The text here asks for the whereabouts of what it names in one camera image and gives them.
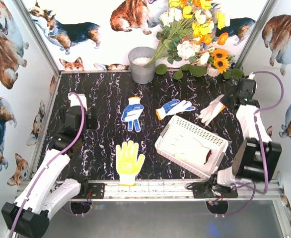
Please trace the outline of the white perforated storage basket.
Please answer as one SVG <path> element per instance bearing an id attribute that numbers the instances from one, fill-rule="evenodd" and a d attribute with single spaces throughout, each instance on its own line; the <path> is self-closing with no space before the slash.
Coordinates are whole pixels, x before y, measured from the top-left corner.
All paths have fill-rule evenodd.
<path id="1" fill-rule="evenodd" d="M 173 116 L 155 142 L 158 154 L 208 180 L 217 171 L 228 141 L 179 116 Z"/>

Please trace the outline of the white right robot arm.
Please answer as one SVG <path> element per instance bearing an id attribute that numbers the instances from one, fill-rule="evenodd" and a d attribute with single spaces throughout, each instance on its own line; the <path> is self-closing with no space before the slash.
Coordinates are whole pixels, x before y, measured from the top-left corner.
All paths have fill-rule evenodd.
<path id="1" fill-rule="evenodd" d="M 282 147 L 272 141 L 264 128 L 259 102 L 252 98 L 255 90 L 255 80 L 241 78 L 236 88 L 220 100 L 239 121 L 243 141 L 231 167 L 218 171 L 219 185 L 233 187 L 253 181 L 269 182 L 273 177 Z"/>

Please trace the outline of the cream glove red cuff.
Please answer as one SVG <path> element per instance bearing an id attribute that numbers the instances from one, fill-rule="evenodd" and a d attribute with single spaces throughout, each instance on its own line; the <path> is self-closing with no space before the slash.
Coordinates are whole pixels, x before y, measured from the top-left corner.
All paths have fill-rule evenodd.
<path id="1" fill-rule="evenodd" d="M 195 138 L 180 134 L 169 140 L 166 150 L 175 158 L 197 166 L 204 165 L 212 153 L 211 149 L 204 147 Z"/>

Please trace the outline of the orange dotted white glove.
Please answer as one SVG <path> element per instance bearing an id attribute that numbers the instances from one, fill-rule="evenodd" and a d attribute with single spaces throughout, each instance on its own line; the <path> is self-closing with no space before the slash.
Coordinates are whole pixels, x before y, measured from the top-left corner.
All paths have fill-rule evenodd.
<path id="1" fill-rule="evenodd" d="M 116 145 L 115 152 L 119 185 L 134 186 L 145 161 L 145 155 L 139 154 L 139 144 L 132 140 L 124 141 L 122 145 Z"/>

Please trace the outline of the white glove orange cuff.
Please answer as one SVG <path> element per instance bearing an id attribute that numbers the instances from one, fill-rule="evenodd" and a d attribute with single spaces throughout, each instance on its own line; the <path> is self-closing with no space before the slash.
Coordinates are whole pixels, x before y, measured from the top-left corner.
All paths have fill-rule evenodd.
<path id="1" fill-rule="evenodd" d="M 200 111 L 199 118 L 201 119 L 201 123 L 205 126 L 208 126 L 210 122 L 226 108 L 226 106 L 220 101 L 223 97 L 224 94 L 218 96 L 211 101 L 206 108 Z"/>

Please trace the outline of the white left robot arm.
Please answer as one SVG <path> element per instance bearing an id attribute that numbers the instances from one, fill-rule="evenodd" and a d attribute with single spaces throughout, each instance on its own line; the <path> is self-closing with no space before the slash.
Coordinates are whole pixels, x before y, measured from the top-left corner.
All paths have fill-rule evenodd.
<path id="1" fill-rule="evenodd" d="M 84 106 L 66 110 L 64 125 L 53 138 L 40 168 L 15 201 L 2 207 L 9 237 L 17 233 L 27 238 L 41 238 L 51 219 L 69 200 L 88 194 L 88 180 L 79 175 L 71 175 L 56 190 L 51 190 L 64 167 L 80 155 L 83 135 L 87 123 L 91 122 L 87 116 Z"/>

